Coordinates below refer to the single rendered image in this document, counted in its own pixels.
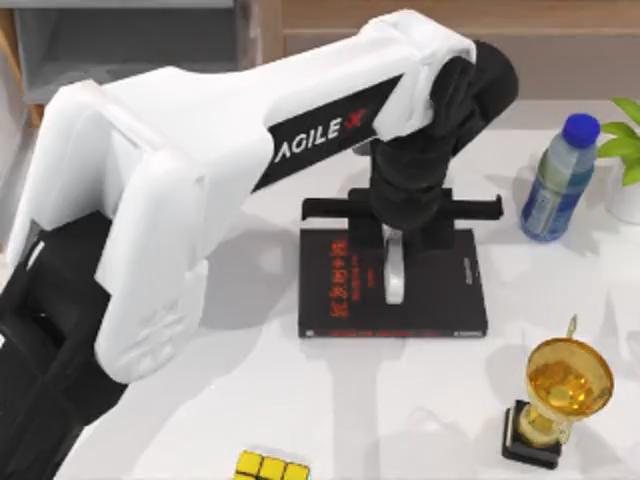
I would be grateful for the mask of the pale grey rounded box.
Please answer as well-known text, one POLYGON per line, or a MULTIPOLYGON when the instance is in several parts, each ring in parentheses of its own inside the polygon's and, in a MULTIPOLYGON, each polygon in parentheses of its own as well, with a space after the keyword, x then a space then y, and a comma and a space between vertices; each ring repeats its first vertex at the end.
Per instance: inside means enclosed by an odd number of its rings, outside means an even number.
POLYGON ((385 299, 389 305, 399 305, 403 302, 405 293, 403 234, 389 226, 383 227, 383 234, 385 299))

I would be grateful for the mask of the black book with red lettering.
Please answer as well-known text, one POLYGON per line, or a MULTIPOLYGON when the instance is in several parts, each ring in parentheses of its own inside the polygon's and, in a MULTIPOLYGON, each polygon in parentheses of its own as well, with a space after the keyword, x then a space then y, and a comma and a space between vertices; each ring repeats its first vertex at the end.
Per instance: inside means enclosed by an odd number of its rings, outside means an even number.
POLYGON ((302 338, 482 338, 488 332, 472 230, 452 248, 405 269, 404 299, 385 298, 383 261, 352 248, 341 229, 300 234, 298 334, 302 338))

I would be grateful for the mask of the clear bottle with blue cap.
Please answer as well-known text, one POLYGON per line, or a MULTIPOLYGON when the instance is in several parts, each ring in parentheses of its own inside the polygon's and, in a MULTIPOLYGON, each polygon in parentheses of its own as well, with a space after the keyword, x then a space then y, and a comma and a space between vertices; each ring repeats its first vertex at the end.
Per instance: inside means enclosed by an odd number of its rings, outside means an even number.
POLYGON ((552 138, 520 213, 521 229, 529 238, 552 242, 568 230, 594 173, 599 135, 600 123, 594 116, 574 113, 552 138))

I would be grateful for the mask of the green plant in white pot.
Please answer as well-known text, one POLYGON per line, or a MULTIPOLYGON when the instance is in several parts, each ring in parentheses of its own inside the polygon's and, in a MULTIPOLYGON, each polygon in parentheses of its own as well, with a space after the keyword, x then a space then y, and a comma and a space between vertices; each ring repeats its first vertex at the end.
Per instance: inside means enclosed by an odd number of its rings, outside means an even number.
POLYGON ((613 96, 610 101, 628 120, 601 124, 605 139, 598 146, 597 156, 617 159, 605 206, 617 220, 640 226, 640 101, 625 96, 613 96))

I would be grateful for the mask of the wooden cupboard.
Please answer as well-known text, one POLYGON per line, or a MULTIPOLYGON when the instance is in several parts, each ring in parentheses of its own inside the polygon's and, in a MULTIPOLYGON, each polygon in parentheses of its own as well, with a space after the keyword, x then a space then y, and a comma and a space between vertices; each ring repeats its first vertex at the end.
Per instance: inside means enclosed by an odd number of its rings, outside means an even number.
POLYGON ((503 50, 524 99, 640 98, 640 0, 255 0, 255 6, 269 59, 412 9, 503 50))

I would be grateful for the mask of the gold trophy with black base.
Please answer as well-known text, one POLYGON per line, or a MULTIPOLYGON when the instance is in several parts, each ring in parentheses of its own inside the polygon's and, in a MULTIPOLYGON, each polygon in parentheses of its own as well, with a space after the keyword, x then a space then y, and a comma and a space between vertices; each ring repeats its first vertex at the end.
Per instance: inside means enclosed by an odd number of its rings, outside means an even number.
POLYGON ((508 460, 554 470, 574 424, 601 411, 614 392, 605 358, 575 338, 577 316, 563 336, 538 344, 527 358, 527 397, 505 411, 501 453, 508 460))

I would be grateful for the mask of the yellow puzzle cube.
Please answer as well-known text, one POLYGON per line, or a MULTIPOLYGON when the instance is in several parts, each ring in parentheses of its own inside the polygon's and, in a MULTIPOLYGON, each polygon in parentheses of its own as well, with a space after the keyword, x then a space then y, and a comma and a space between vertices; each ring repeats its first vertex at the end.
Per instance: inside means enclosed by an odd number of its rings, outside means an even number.
POLYGON ((243 450, 232 480, 311 480, 311 470, 304 464, 243 450))

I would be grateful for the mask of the grey cabinet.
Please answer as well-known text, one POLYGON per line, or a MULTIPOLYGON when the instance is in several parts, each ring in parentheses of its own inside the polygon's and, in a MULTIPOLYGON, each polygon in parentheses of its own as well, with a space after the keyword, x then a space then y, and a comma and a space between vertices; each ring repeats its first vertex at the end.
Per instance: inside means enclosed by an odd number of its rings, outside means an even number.
POLYGON ((72 82, 107 83, 163 66, 246 68, 256 58, 256 0, 0 0, 14 16, 25 99, 72 82))

